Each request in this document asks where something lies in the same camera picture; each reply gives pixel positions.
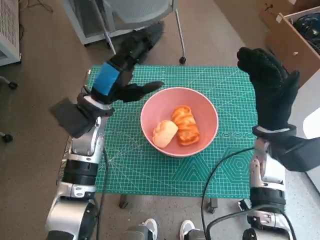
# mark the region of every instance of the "electrical cord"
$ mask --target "electrical cord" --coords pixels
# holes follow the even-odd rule
[[[255,210],[259,210],[259,209],[262,209],[262,208],[272,208],[272,209],[275,209],[275,210],[278,210],[283,216],[284,218],[286,219],[288,225],[289,225],[289,228],[290,228],[290,231],[291,231],[291,234],[292,234],[292,239],[293,240],[297,240],[297,237],[296,237],[296,233],[295,233],[295,230],[292,226],[292,223],[290,221],[290,219],[288,218],[288,216],[286,215],[286,213],[282,210],[282,209],[279,209],[277,207],[275,207],[274,205],[272,204],[262,204],[262,205],[258,205],[258,206],[255,206],[251,209],[248,209],[248,210],[244,210],[244,211],[240,211],[240,212],[235,212],[235,213],[231,213],[231,214],[228,214],[228,215],[225,215],[225,216],[221,216],[215,220],[213,220],[212,222],[210,222],[208,224],[208,226],[206,227],[206,223],[205,223],[205,217],[204,217],[204,200],[205,200],[205,196],[206,196],[206,193],[207,193],[207,190],[208,190],[208,186],[215,174],[215,172],[217,171],[217,169],[220,167],[220,165],[227,159],[235,156],[235,155],[238,155],[238,154],[241,154],[241,153],[244,153],[244,152],[247,152],[247,151],[251,151],[253,150],[254,147],[250,147],[250,148],[246,148],[246,149],[243,149],[243,150],[240,150],[240,151],[237,151],[237,152],[234,152],[224,158],[222,158],[218,164],[214,167],[214,169],[212,170],[206,184],[205,184],[205,188],[204,188],[204,191],[203,191],[203,195],[202,195],[202,200],[201,200],[201,220],[202,220],[202,227],[203,227],[203,232],[204,232],[204,237],[206,240],[211,240],[211,235],[210,235],[210,230],[211,228],[224,221],[224,220],[227,220],[227,219],[230,219],[230,218],[234,218],[234,217],[238,217],[238,216],[241,216],[241,215],[245,215],[245,214],[248,214],[252,211],[255,211]]]
[[[244,152],[247,152],[247,151],[250,151],[250,150],[253,150],[254,147],[250,147],[250,148],[246,148],[246,149],[243,149],[243,150],[240,150],[240,151],[236,151],[224,158],[222,158],[218,164],[214,167],[214,169],[212,170],[208,180],[206,181],[206,184],[205,184],[205,187],[204,187],[204,191],[203,191],[203,195],[202,195],[202,200],[201,200],[201,220],[202,220],[202,227],[203,227],[203,232],[204,232],[204,236],[205,236],[205,239],[210,239],[210,238],[207,238],[207,235],[206,235],[206,223],[205,223],[205,213],[204,213],[204,201],[205,201],[205,197],[206,197],[206,193],[207,193],[207,190],[208,190],[208,186],[209,186],[209,183],[211,182],[214,174],[216,173],[217,169],[220,167],[220,165],[227,159],[235,156],[235,155],[238,155],[238,154],[242,154]]]
[[[49,13],[53,13],[53,12],[54,12],[53,8],[52,8],[50,5],[48,5],[48,4],[46,4],[46,3],[43,3],[41,0],[36,0],[36,1],[37,1],[37,3],[34,3],[34,4],[31,4],[31,5],[30,5],[30,0],[26,0],[26,4],[25,4],[23,7],[21,7],[21,8],[19,9],[19,11],[22,12],[22,11],[24,11],[25,9],[33,8],[33,7],[36,7],[36,6],[41,6],[41,7],[43,7],[46,11],[48,11]]]
[[[48,4],[45,4],[45,3],[43,3],[42,1],[40,1],[40,0],[36,0],[37,1],[37,3],[35,3],[35,4],[32,4],[32,5],[29,5],[29,1],[28,1],[28,8],[33,8],[33,7],[36,7],[36,6],[41,6],[41,7],[43,7],[45,10],[47,10],[49,13],[53,13],[54,12],[54,10],[52,9],[52,7],[51,6],[49,6]]]
[[[253,207],[253,208],[251,208],[251,209],[244,210],[244,211],[239,211],[239,212],[235,212],[235,213],[231,213],[231,214],[228,214],[228,215],[225,215],[225,216],[221,216],[221,217],[213,220],[212,222],[209,223],[209,225],[208,225],[208,227],[207,227],[207,229],[206,229],[206,236],[207,236],[206,239],[207,239],[207,240],[211,240],[210,229],[211,229],[214,225],[216,225],[216,224],[218,224],[218,223],[220,223],[220,222],[222,222],[222,221],[224,221],[224,220],[227,220],[227,219],[230,219],[230,218],[234,218],[234,217],[238,217],[238,216],[241,216],[241,215],[245,215],[245,214],[248,214],[248,213],[250,213],[250,212],[253,212],[253,211],[255,211],[255,210],[259,210],[259,209],[262,209],[262,208],[273,208],[273,209],[275,209],[275,210],[278,210],[278,211],[284,216],[284,218],[286,219],[286,221],[288,222],[288,225],[289,225],[289,227],[290,227],[290,231],[291,231],[291,234],[292,234],[292,239],[293,239],[293,240],[297,240],[294,227],[292,226],[292,224],[291,224],[288,216],[285,214],[285,212],[284,212],[282,209],[277,208],[277,207],[275,207],[275,206],[272,205],[272,204],[261,204],[261,205],[255,206],[255,207]]]
[[[320,13],[307,14],[292,24],[300,35],[320,54]]]
[[[105,201],[105,192],[107,189],[107,179],[108,179],[108,170],[109,170],[108,155],[105,148],[103,148],[103,158],[105,162],[105,172],[103,177],[103,187],[102,187],[102,194],[100,198],[100,206],[98,209],[98,213],[96,215],[96,235],[95,235],[96,240],[100,239],[100,216],[104,210],[103,207],[104,207],[104,201]],[[94,204],[98,206],[96,199],[94,199]]]

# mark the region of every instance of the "table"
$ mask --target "table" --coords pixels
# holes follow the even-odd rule
[[[87,86],[92,87],[100,66],[93,66]],[[207,96],[216,107],[218,133],[204,151],[186,158],[172,158],[153,148],[140,127],[140,112],[152,95],[139,102],[115,102],[115,113],[105,129],[109,160],[106,193],[201,197],[208,176],[218,161],[230,153],[252,147],[257,124],[255,93],[249,76],[237,67],[136,65],[131,83],[163,81],[165,88],[187,87]],[[221,165],[209,185],[208,198],[249,197],[249,162],[252,152],[234,156]],[[96,180],[102,191],[105,164]]]

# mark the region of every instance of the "bread roll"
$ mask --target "bread roll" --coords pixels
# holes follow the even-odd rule
[[[158,148],[165,148],[178,131],[177,125],[173,121],[163,120],[153,130],[152,142]]]
[[[172,121],[178,126],[177,136],[180,144],[189,146],[200,140],[200,132],[190,107],[178,106],[173,111]]]

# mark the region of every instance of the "person's foot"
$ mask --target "person's foot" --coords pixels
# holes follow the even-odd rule
[[[142,225],[146,226],[151,232],[152,232],[152,237],[153,240],[157,240],[158,236],[158,227],[157,227],[157,222],[153,218],[149,218],[145,220]]]
[[[194,223],[190,220],[184,220],[180,227],[180,240],[184,240],[185,235],[192,229],[196,229]]]

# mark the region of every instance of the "black glove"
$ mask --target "black glove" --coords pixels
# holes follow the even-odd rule
[[[258,125],[270,131],[288,128],[299,71],[288,74],[274,55],[260,48],[242,47],[237,58],[238,67],[249,74],[255,91]]]

